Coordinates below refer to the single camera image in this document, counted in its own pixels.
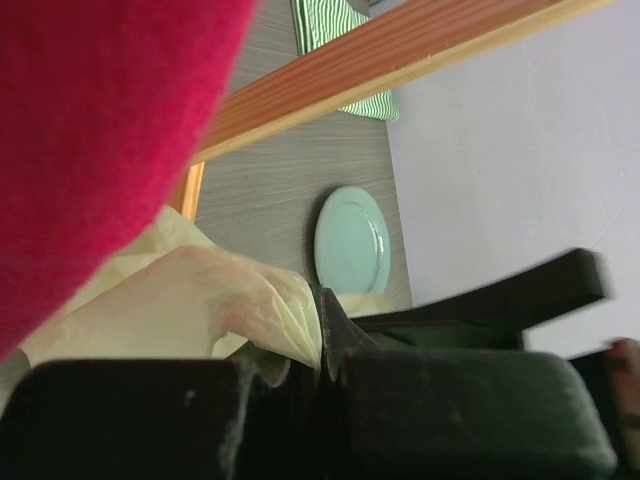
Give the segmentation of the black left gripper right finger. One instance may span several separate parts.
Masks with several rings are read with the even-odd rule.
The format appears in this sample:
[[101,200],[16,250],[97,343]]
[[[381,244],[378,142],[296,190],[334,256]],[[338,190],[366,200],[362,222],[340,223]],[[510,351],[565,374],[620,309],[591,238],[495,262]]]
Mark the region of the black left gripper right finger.
[[554,355],[384,350],[319,292],[329,479],[608,479],[618,458]]

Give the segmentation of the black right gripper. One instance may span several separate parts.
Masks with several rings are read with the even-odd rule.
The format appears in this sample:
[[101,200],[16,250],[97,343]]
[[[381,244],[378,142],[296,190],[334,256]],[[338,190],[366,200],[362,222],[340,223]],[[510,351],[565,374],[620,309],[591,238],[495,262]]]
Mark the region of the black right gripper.
[[[404,311],[358,317],[367,333],[472,326],[521,333],[609,297],[599,254],[573,248],[493,283]],[[566,479],[639,477],[639,342],[630,338],[569,361]]]

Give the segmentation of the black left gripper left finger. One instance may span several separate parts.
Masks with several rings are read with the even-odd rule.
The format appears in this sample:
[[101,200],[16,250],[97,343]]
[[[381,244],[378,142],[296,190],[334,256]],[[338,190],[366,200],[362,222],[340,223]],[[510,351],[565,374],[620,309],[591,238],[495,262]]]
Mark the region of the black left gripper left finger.
[[223,360],[49,361],[1,418],[5,479],[316,479],[302,433],[312,371],[259,350]]

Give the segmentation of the green avocado print plastic bag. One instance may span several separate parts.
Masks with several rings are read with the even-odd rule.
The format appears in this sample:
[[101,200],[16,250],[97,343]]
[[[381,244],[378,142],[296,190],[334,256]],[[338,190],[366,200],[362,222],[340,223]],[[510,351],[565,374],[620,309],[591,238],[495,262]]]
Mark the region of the green avocado print plastic bag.
[[323,336],[308,282],[224,250],[165,207],[2,361],[1,399],[47,361],[224,359],[247,342],[275,354],[265,366],[274,383],[289,360],[318,370]]

